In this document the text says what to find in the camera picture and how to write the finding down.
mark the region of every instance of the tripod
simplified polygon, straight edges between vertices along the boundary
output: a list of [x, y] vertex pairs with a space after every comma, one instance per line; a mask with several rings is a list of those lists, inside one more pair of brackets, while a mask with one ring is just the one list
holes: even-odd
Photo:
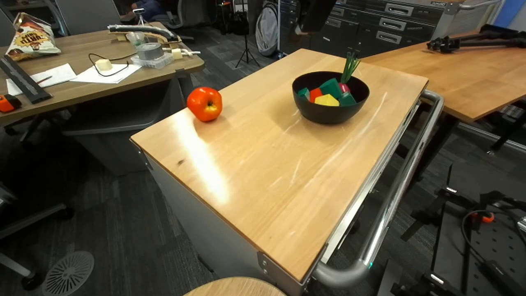
[[[245, 0], [241, 0], [241, 4], [243, 6], [243, 14], [245, 14]], [[245, 37], [245, 51], [243, 51], [243, 53], [241, 54], [241, 57], [239, 58], [239, 60], [237, 61], [237, 64], [236, 64], [236, 68], [239, 66], [239, 63], [241, 63], [241, 60], [243, 60], [243, 56], [246, 54], [247, 55], [247, 64], [250, 63], [250, 61], [254, 61], [256, 62], [256, 64], [258, 65], [258, 67], [261, 68], [261, 65], [259, 65], [258, 61], [256, 60], [256, 58], [252, 55], [252, 53], [250, 52], [250, 49], [248, 48], [248, 40], [247, 40], [247, 34], [244, 34], [244, 37]]]

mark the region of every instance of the wooden table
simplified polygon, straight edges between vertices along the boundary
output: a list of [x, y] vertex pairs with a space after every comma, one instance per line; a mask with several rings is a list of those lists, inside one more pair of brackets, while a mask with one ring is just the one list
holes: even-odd
[[[164, 28], [161, 23], [152, 24]], [[57, 47], [62, 51], [61, 54], [21, 61], [19, 62], [20, 67], [29, 75], [32, 75], [69, 63], [73, 71], [80, 74], [92, 66], [88, 59], [89, 53], [99, 54], [106, 58], [117, 58], [129, 55], [135, 50], [130, 42], [119, 42], [117, 37], [108, 34], [108, 31], [57, 38], [55, 41]], [[6, 52], [6, 50], [7, 47], [0, 48], [1, 52]], [[126, 63], [126, 61], [131, 63], [129, 58], [115, 61], [114, 63]], [[45, 91], [53, 95], [53, 98], [35, 105], [31, 104], [24, 95], [17, 96], [22, 101], [22, 108], [6, 114], [0, 113], [0, 124], [156, 82], [170, 80], [174, 78], [176, 71], [181, 71], [181, 73], [188, 75], [188, 73], [201, 71], [204, 67], [205, 62], [199, 56], [185, 56], [182, 60], [175, 61], [162, 69], [141, 68], [118, 84], [65, 82], [53, 85], [45, 88]], [[0, 71], [0, 78], [6, 79], [7, 76]], [[7, 93], [5, 82], [0, 83], [0, 93]]]
[[224, 109], [214, 122], [184, 109], [132, 137], [194, 247], [221, 277], [265, 278], [253, 261], [260, 252], [306, 280], [392, 155], [428, 79], [362, 63], [355, 76], [371, 93], [357, 115], [332, 126], [302, 117], [293, 80], [341, 72], [344, 64], [299, 50], [221, 90]]
[[523, 48], [465, 47], [442, 54], [421, 43], [363, 61], [425, 76], [429, 78], [428, 89], [444, 97], [446, 115], [422, 156], [413, 182], [422, 176], [460, 121], [471, 123], [526, 95]]
[[252, 278], [226, 278], [197, 287], [185, 296], [285, 296], [275, 286]]

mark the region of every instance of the wooden cart top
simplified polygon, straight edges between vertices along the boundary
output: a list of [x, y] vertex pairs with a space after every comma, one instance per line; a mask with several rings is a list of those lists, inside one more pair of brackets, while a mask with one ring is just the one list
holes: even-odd
[[302, 117], [294, 79], [344, 64], [299, 50], [221, 90], [217, 120], [186, 108], [131, 139], [300, 281], [428, 82], [362, 63], [354, 76], [371, 94], [358, 114], [332, 126]]

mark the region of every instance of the pegboard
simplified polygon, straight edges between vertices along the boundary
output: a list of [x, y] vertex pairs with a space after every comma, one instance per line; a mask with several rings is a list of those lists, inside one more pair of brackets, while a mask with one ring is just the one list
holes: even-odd
[[[496, 214], [492, 223], [482, 223], [471, 231], [471, 243], [486, 260], [495, 260], [526, 290], [526, 246], [514, 230], [511, 218]], [[507, 296], [497, 290], [479, 269], [480, 263], [469, 257], [466, 296]]]

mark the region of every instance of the gray carpet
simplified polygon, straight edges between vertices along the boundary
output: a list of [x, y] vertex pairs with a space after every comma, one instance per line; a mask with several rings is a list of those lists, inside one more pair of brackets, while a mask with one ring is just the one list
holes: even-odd
[[[200, 50], [207, 63], [204, 71], [193, 75], [196, 86], [221, 89], [259, 69], [253, 62], [248, 65], [241, 62], [241, 67], [234, 69], [244, 49], [241, 36], [221, 36], [211, 28], [184, 35], [196, 37], [195, 44], [189, 46]], [[273, 61], [257, 54], [253, 43], [251, 50], [262, 65]], [[412, 136], [414, 132], [409, 131], [403, 142], [410, 143]], [[74, 207], [76, 215], [69, 221], [49, 218], [0, 241], [0, 250], [5, 254], [45, 274], [69, 252], [91, 252], [95, 267], [84, 286], [74, 293], [77, 296], [181, 296], [215, 278], [197, 260], [190, 241], [149, 173], [115, 177], [56, 129], [42, 129], [32, 141], [35, 143], [32, 149], [23, 149], [17, 138], [0, 131], [0, 180], [22, 201], [3, 212], [0, 223], [57, 202]], [[398, 261], [407, 277], [429, 269], [436, 228], [425, 226], [408, 243], [399, 236], [413, 222], [410, 212], [427, 205], [433, 192], [445, 183], [452, 162], [475, 163], [481, 170], [499, 176], [522, 176], [519, 181], [525, 182], [526, 156], [504, 148], [489, 157], [484, 153], [489, 144], [455, 132], [431, 163], [424, 180], [404, 197], [368, 278], [349, 290], [333, 290], [315, 283], [310, 294], [375, 295], [387, 259]], [[348, 237], [330, 264], [343, 268], [356, 256], [401, 163], [397, 156], [390, 162], [377, 185], [378, 192], [367, 199], [360, 230]], [[20, 279], [0, 266], [0, 295], [42, 294], [40, 289], [23, 291]]]

